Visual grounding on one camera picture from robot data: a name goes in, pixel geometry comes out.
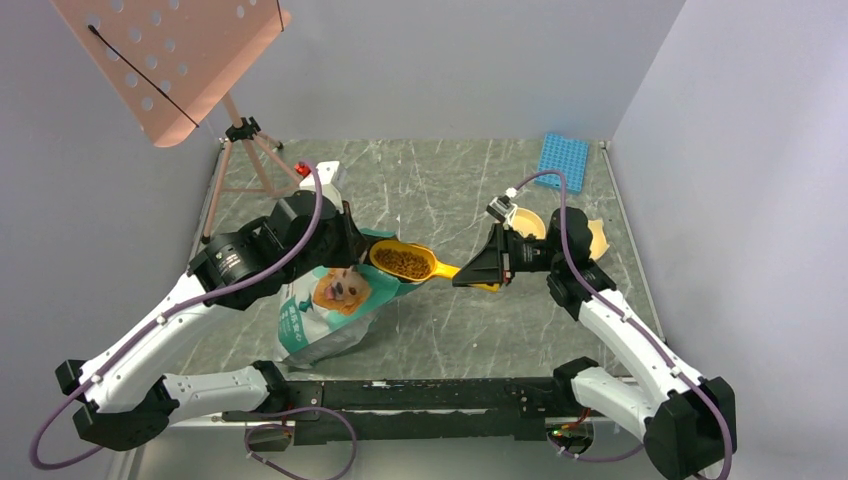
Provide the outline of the green dog food bag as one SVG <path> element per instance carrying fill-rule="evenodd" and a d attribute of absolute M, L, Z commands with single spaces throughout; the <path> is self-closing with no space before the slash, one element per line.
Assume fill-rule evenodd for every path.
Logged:
<path fill-rule="evenodd" d="M 419 287 L 376 268 L 367 253 L 348 268 L 316 267 L 279 292 L 273 360 L 309 369 L 338 355 L 363 340 L 378 309 Z"/>

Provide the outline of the orange plastic scoop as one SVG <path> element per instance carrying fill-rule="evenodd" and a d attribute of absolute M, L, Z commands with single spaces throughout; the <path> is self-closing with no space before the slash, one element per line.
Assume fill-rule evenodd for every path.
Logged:
<path fill-rule="evenodd" d="M 427 247 L 394 239 L 377 241 L 368 253 L 369 261 L 383 272 L 423 283 L 433 278 L 453 280 L 460 268 L 441 262 Z"/>

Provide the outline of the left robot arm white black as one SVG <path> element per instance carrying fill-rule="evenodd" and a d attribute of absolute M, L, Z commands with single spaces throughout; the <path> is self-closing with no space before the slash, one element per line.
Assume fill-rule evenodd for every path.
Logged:
<path fill-rule="evenodd" d="M 177 422 L 227 411 L 279 417 L 289 405 L 280 370 L 259 360 L 239 370 L 178 376 L 189 344 L 258 300 L 318 267 L 359 263 L 367 236 L 346 201 L 300 190 L 270 214 L 213 236 L 160 305 L 108 350 L 58 367 L 62 391 L 77 400 L 79 437 L 114 451 L 139 447 Z"/>

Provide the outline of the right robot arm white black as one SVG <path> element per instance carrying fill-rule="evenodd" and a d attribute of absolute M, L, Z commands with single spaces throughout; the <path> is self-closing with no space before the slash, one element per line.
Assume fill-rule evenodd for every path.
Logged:
<path fill-rule="evenodd" d="M 455 287 L 506 286 L 519 273 L 546 273 L 554 302 L 607 346 L 631 374 L 628 385 L 583 357 L 557 367 L 551 398 L 564 415 L 584 407 L 637 438 L 666 479 L 699 477 L 719 463 L 729 475 L 737 447 L 735 394 L 676 355 L 629 306 L 590 256 L 592 223 L 577 208 L 551 216 L 544 238 L 494 223 L 486 245 L 452 278 Z"/>

